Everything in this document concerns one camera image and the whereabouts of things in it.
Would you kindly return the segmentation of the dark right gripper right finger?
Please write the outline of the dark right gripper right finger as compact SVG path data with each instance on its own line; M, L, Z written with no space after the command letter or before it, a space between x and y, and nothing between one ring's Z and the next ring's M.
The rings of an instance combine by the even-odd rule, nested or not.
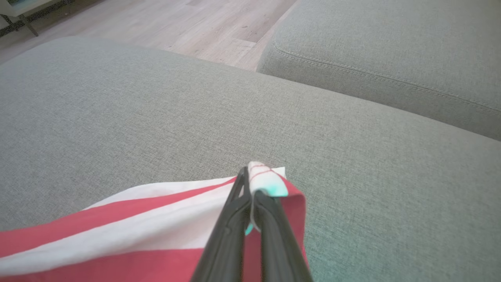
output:
M255 222L261 230L261 280L312 282L306 261L278 198L254 195Z

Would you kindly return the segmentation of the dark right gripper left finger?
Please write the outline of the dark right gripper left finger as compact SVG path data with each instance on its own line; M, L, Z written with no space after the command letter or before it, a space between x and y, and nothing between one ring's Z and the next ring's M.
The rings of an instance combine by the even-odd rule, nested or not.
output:
M250 222L251 208L249 171L247 166L244 166L238 172L190 281L243 280L245 234Z

